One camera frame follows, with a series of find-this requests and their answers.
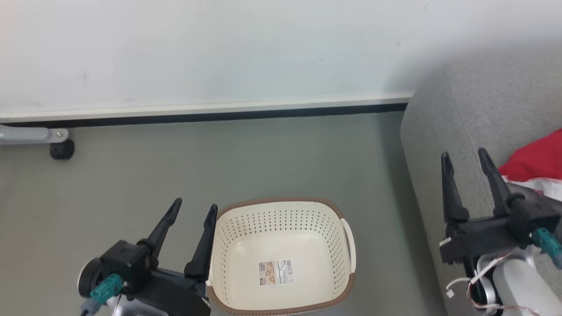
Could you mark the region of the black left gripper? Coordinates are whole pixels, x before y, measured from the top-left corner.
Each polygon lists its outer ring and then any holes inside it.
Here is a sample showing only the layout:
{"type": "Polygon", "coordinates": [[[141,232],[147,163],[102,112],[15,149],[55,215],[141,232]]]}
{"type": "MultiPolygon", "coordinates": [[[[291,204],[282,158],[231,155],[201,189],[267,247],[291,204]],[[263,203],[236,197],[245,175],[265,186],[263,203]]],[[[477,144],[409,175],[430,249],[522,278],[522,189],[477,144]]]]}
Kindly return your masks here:
{"type": "Polygon", "coordinates": [[[128,315],[210,316],[203,286],[211,266],[216,204],[212,204],[203,222],[203,234],[184,274],[157,268],[167,232],[181,204],[182,198],[174,200],[148,238],[137,244],[118,241],[84,266],[78,280],[78,293],[86,300],[80,316],[95,316],[101,306],[118,296],[129,302],[125,308],[128,315]]]}

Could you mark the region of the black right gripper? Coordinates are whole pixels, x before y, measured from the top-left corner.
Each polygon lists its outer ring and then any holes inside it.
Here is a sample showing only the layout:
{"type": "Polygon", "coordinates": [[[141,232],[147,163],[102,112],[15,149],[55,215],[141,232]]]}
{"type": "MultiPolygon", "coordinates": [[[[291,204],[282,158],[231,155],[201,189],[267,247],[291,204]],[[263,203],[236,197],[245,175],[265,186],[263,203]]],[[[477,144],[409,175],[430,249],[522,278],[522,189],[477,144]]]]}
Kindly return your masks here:
{"type": "Polygon", "coordinates": [[[526,196],[511,192],[488,151],[478,148],[482,172],[488,180],[494,209],[491,217],[470,219],[462,205],[455,182],[455,169],[448,152],[441,155],[442,204],[445,236],[440,246],[441,261],[470,262],[484,255],[504,253],[535,245],[536,230],[545,228],[562,241],[562,201],[532,192],[526,196]]]}

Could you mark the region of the red printed sports shirt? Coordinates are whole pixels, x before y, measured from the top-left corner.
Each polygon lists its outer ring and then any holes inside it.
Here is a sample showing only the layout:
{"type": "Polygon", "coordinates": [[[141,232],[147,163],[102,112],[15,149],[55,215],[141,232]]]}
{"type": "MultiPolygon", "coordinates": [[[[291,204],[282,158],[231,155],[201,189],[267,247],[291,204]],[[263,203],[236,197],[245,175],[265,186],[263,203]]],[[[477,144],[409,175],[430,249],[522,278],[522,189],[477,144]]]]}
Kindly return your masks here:
{"type": "Polygon", "coordinates": [[[516,150],[498,170],[506,182],[562,202],[562,129],[516,150]]]}

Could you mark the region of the cream perforated laundry basket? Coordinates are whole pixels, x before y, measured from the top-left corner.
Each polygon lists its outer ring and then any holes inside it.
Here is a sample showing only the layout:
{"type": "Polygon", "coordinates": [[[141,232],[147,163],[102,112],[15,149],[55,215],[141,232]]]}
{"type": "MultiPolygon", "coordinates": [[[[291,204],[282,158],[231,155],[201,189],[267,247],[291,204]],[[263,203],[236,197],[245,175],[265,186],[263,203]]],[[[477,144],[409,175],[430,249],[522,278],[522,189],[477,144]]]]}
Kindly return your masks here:
{"type": "Polygon", "coordinates": [[[317,197],[239,202],[219,211],[207,294],[235,316],[293,315],[339,304],[357,269],[353,231],[317,197]],[[259,262],[293,260],[295,283],[259,285],[259,262]]]}

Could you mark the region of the grey fabric sofa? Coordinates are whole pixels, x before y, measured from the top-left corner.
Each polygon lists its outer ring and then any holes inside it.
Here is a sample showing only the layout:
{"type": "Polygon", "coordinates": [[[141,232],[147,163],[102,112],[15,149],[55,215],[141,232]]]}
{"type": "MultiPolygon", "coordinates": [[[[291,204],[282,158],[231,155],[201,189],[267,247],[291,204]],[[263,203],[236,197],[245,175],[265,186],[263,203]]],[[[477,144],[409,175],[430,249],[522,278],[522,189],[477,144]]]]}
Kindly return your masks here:
{"type": "Polygon", "coordinates": [[[463,277],[462,265],[441,260],[445,237],[441,154],[448,152],[463,205],[472,218],[490,216],[493,198],[478,148],[496,166],[518,149],[562,128],[562,43],[515,46],[468,54],[424,79],[400,126],[413,189],[427,235],[446,316],[480,316],[464,294],[445,287],[463,277]]]}

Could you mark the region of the paper sticker label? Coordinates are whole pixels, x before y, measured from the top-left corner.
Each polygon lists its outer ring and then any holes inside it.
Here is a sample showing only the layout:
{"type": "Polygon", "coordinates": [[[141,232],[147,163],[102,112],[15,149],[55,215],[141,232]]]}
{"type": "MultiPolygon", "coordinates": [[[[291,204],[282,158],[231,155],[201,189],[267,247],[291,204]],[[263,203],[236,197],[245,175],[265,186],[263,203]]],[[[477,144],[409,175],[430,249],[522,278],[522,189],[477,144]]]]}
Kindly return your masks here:
{"type": "Polygon", "coordinates": [[[259,262],[259,285],[277,286],[295,283],[293,260],[259,262]]]}

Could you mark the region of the white and black skirting board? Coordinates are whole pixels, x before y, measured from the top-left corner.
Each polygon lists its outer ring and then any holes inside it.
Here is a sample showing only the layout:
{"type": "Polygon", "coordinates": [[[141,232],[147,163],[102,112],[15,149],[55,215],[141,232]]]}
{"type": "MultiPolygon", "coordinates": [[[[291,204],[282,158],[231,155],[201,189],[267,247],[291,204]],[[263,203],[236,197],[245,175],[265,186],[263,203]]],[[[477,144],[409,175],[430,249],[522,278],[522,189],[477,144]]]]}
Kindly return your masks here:
{"type": "Polygon", "coordinates": [[[413,93],[409,92],[347,99],[168,104],[4,113],[0,114],[0,124],[14,127],[78,128],[380,113],[405,110],[412,96],[413,93]]]}

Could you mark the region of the black caster wheel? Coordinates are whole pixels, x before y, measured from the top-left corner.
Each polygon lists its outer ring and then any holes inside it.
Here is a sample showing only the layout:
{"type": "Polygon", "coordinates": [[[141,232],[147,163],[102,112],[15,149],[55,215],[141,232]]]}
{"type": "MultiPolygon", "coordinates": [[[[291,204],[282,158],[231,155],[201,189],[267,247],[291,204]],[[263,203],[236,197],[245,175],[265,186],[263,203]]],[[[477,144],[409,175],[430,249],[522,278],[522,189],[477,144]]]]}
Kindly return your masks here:
{"type": "Polygon", "coordinates": [[[72,158],[76,150],[76,144],[71,139],[66,139],[62,143],[52,143],[49,147],[49,153],[54,160],[69,160],[72,158]]]}

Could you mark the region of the grey metal frame leg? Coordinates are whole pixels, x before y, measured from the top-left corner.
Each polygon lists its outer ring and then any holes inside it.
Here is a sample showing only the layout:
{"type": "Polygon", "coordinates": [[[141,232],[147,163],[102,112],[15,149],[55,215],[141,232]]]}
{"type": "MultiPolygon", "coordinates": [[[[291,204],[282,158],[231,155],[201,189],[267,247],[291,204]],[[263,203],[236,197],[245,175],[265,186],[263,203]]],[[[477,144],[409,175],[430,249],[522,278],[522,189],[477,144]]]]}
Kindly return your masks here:
{"type": "Polygon", "coordinates": [[[0,145],[16,144],[56,144],[69,138],[67,129],[48,129],[44,127],[10,127],[0,125],[0,145]]]}

